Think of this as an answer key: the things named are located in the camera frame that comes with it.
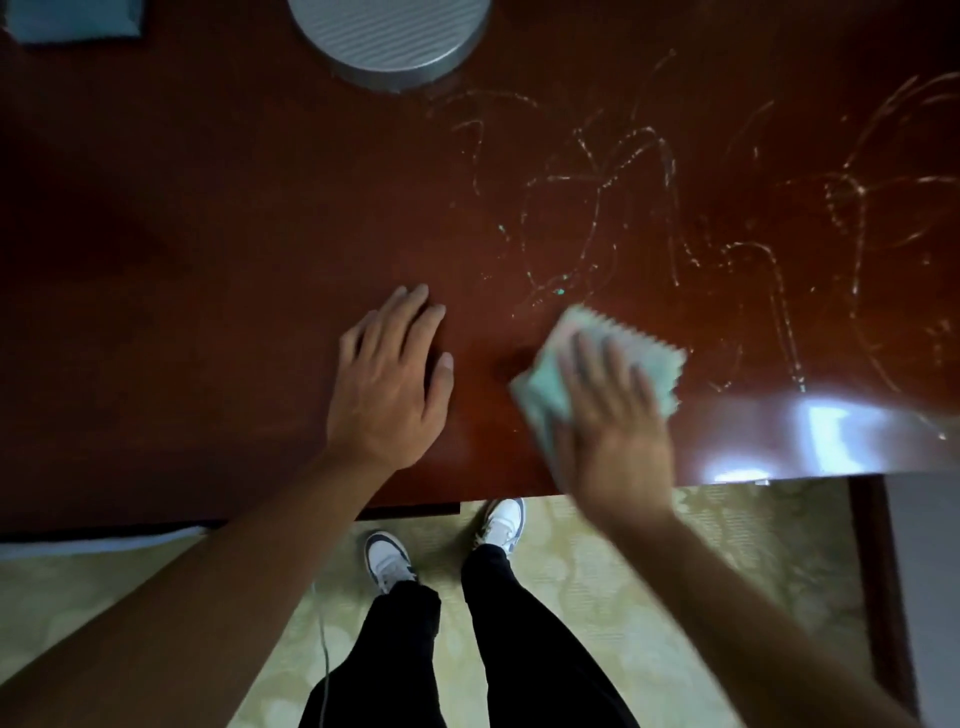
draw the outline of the round metal container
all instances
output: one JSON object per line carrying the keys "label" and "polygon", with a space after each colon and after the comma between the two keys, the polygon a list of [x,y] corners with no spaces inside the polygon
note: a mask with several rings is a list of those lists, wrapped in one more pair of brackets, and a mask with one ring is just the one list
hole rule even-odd
{"label": "round metal container", "polygon": [[491,0],[288,0],[303,34],[341,78],[374,91],[429,84],[462,63]]}

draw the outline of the floor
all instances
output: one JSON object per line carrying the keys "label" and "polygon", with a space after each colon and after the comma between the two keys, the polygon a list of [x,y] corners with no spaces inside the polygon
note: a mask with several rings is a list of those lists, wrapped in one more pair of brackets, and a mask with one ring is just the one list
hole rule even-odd
{"label": "floor", "polygon": [[[678,490],[675,502],[733,567],[853,669],[869,672],[844,481],[703,486]],[[480,506],[465,504],[459,516],[355,525],[318,575],[317,594],[301,601],[231,728],[297,725],[324,676],[321,616],[332,664],[347,655],[374,596],[358,547],[374,527],[403,540],[422,581],[443,598],[435,664],[447,723],[487,725],[483,666],[457,578]],[[0,563],[0,681],[194,542]],[[529,501],[513,562],[520,581],[588,647],[645,728],[739,724],[684,636],[565,497]]]}

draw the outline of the right hand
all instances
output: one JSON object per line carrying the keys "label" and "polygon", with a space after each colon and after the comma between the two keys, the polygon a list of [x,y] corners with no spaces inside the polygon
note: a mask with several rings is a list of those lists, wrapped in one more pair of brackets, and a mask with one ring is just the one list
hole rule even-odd
{"label": "right hand", "polygon": [[611,539],[673,519],[673,448],[646,375],[612,339],[583,334],[561,356],[572,423],[554,423],[560,475],[588,521]]}

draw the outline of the hand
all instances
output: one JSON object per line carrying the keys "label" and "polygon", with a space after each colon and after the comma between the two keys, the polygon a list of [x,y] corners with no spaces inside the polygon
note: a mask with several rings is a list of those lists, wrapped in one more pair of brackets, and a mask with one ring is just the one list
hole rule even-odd
{"label": "hand", "polygon": [[561,477],[584,516],[610,538],[653,530],[673,516],[673,449],[657,398],[612,339],[598,351],[574,337],[561,357],[573,422],[555,423]]}
{"label": "hand", "polygon": [[446,313],[432,305],[418,316],[427,294],[425,285],[409,294],[399,287],[340,338],[327,451],[393,472],[420,460],[444,429],[453,356],[440,357],[424,394],[426,356]]}

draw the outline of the shoe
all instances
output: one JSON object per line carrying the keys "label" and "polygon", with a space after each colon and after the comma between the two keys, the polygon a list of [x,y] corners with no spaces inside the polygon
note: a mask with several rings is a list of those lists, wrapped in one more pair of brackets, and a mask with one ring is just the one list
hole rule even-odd
{"label": "shoe", "polygon": [[417,573],[410,563],[407,549],[386,531],[374,531],[364,546],[367,571],[382,594],[401,581],[417,581]]}
{"label": "shoe", "polygon": [[523,498],[492,500],[487,505],[483,526],[473,544],[474,546],[483,544],[500,546],[509,556],[514,552],[516,542],[520,540],[526,521],[527,506]]}

